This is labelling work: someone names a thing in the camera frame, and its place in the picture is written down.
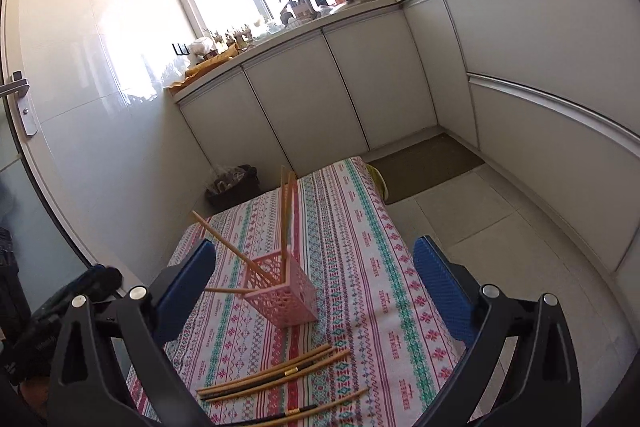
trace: black bag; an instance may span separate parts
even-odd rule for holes
[[[0,329],[15,342],[29,323],[31,309],[18,279],[11,233],[0,229]]]
[[[239,165],[239,168],[243,169],[246,174],[238,184],[220,194],[214,194],[209,189],[205,191],[205,199],[209,201],[215,214],[232,208],[236,206],[236,204],[257,198],[262,194],[260,190],[260,180],[258,179],[258,170],[251,165]]]

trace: trash bin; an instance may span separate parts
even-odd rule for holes
[[[262,194],[257,169],[251,165],[239,165],[239,168],[244,170],[245,174],[236,185],[224,192],[220,192],[220,194],[214,194],[208,188],[205,191],[205,198],[213,207],[215,214],[236,206],[236,204],[257,198]]]

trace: chopstick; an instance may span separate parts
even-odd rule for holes
[[[285,261],[287,259],[287,175],[285,166],[280,166],[280,283],[285,282]]]
[[[242,378],[238,378],[237,380],[232,380],[229,382],[224,382],[224,383],[217,383],[216,385],[209,385],[207,387],[201,387],[200,389],[197,390],[198,393],[200,393],[201,391],[219,391],[220,388],[222,387],[227,387],[229,385],[235,385],[241,382],[244,382],[246,380],[253,380],[254,378],[257,377],[264,377],[270,373],[273,373],[274,371],[277,371],[279,369],[282,369],[283,367],[289,367],[291,365],[295,365],[298,362],[303,362],[306,359],[309,359],[315,355],[317,355],[318,353],[322,353],[323,351],[327,351],[331,348],[331,344],[322,344],[322,346],[318,346],[315,349],[312,349],[311,351],[307,351],[306,353],[303,353],[302,355],[296,357],[295,359],[291,359],[291,360],[286,360],[285,362],[281,362],[278,365],[274,365],[273,367],[270,367],[268,369],[265,369],[263,371],[260,371],[259,373],[255,373],[254,375],[249,375],[247,377],[242,377]]]
[[[245,391],[247,389],[251,389],[253,387],[258,387],[265,383],[270,383],[274,380],[279,380],[280,378],[288,377],[289,375],[293,375],[314,365],[317,359],[321,359],[322,357],[326,357],[327,355],[332,354],[335,351],[335,347],[331,349],[327,349],[322,353],[317,353],[316,355],[309,357],[306,360],[302,360],[301,362],[296,363],[295,365],[290,365],[288,367],[283,367],[281,369],[277,369],[272,373],[267,373],[265,375],[261,375],[257,378],[252,378],[249,380],[242,381],[240,383],[232,383],[228,386],[221,386],[218,389],[214,389],[212,391],[204,391],[202,393],[198,393],[200,399],[210,399],[210,398],[219,398],[223,396],[228,396],[233,393],[239,393],[240,391]]]
[[[285,412],[281,412],[278,414],[273,414],[271,416],[265,416],[264,418],[260,418],[260,419],[256,419],[256,420],[244,420],[241,422],[232,422],[232,423],[225,423],[225,427],[249,427],[251,425],[262,425],[263,423],[266,422],[270,422],[270,421],[274,421],[274,420],[280,420],[283,418],[288,418],[290,416],[293,416],[295,414],[300,414],[306,411],[311,411],[313,409],[316,409],[318,407],[317,403],[311,404],[311,405],[305,405],[304,407],[298,407],[296,409],[290,409],[288,411]]]
[[[240,398],[243,396],[247,396],[248,394],[253,394],[253,393],[260,393],[260,391],[264,391],[266,389],[271,389],[272,387],[277,387],[279,385],[282,385],[283,383],[287,383],[291,380],[295,380],[297,378],[300,377],[304,377],[305,375],[308,375],[309,373],[314,373],[316,371],[318,371],[319,369],[322,369],[323,367],[326,367],[327,365],[330,365],[332,363],[334,363],[337,360],[343,359],[344,357],[348,356],[351,353],[351,349],[343,349],[342,351],[339,351],[338,353],[336,353],[334,356],[329,357],[326,360],[322,360],[322,362],[316,363],[314,365],[312,365],[311,367],[307,367],[306,369],[303,369],[302,371],[297,371],[295,373],[293,373],[292,375],[288,375],[284,378],[280,378],[278,380],[274,380],[272,382],[269,383],[265,383],[263,385],[259,385],[257,387],[252,387],[251,389],[247,389],[245,391],[239,391],[237,393],[232,393],[229,394],[227,396],[220,396],[217,398],[206,398],[206,397],[202,397],[200,396],[200,399],[202,399],[203,401],[206,401],[207,403],[215,403],[215,402],[219,402],[221,400],[232,400],[235,398]]]
[[[309,416],[313,416],[315,414],[324,412],[324,411],[326,411],[328,409],[333,409],[334,407],[336,407],[338,405],[342,405],[343,403],[353,401],[356,398],[361,397],[368,390],[369,390],[369,388],[365,387],[364,389],[362,389],[360,391],[356,391],[355,393],[351,393],[350,395],[347,395],[344,398],[340,398],[338,400],[332,401],[331,403],[326,403],[324,405],[320,405],[318,407],[315,407],[315,409],[310,409],[310,410],[307,410],[305,412],[302,412],[302,410],[301,410],[300,413],[293,414],[293,415],[290,415],[290,416],[286,416],[286,417],[280,418],[278,420],[271,420],[271,421],[267,421],[267,422],[264,422],[264,423],[254,423],[254,424],[248,425],[247,427],[254,427],[254,426],[255,427],[276,427],[277,425],[284,425],[285,423],[296,422],[298,420],[302,420],[302,419],[308,418]]]
[[[214,293],[241,293],[241,294],[245,294],[245,293],[251,293],[254,292],[255,290],[252,290],[251,288],[204,288],[205,292],[214,292]]]
[[[280,271],[281,273],[280,280],[283,283],[287,281],[287,255],[289,255],[289,253],[287,252],[287,243],[289,242],[289,223],[291,220],[291,207],[293,206],[293,190],[294,190],[294,185],[296,183],[298,183],[298,181],[296,179],[295,172],[289,171],[289,180],[287,182],[287,201],[286,201],[285,210],[284,210],[285,217],[283,218],[284,221],[282,226],[284,248],[280,250],[280,253],[282,255],[282,260],[280,261],[282,263],[282,270]]]
[[[192,210],[191,214],[193,214],[193,217],[196,218],[196,220],[204,227],[205,230],[207,230],[207,232],[209,232],[213,237],[215,237],[218,241],[220,241],[220,243],[222,243],[223,245],[225,245],[225,247],[227,247],[229,250],[235,253],[240,259],[242,259],[246,263],[246,265],[249,268],[255,271],[260,277],[262,277],[263,279],[265,279],[267,282],[271,284],[280,283],[280,281],[276,281],[273,276],[271,276],[270,274],[265,272],[262,268],[260,268],[255,263],[255,261],[252,261],[251,259],[249,259],[247,256],[245,256],[244,253],[238,250],[238,248],[234,247],[230,242],[228,242],[224,237],[222,237],[218,232],[216,232],[216,230],[214,230],[213,227],[209,223],[207,223],[207,221],[195,210]]]

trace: white cabinet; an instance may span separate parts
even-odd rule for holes
[[[438,123],[478,146],[465,64],[444,0],[415,0],[405,8]]]
[[[610,272],[640,221],[640,144],[535,90],[471,77],[482,152],[543,198]]]
[[[420,57],[399,9],[324,32],[372,149],[436,125]]]
[[[367,151],[347,89],[319,32],[262,54],[245,71],[298,176]]]
[[[446,1],[468,71],[556,94],[640,134],[638,0]]]
[[[289,162],[244,72],[238,68],[221,80],[180,104],[191,131],[212,164],[253,165],[261,188],[278,187],[280,166]]]

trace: floor mat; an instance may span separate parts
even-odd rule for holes
[[[370,162],[389,189],[387,204],[396,203],[470,171],[484,161],[448,134]]]

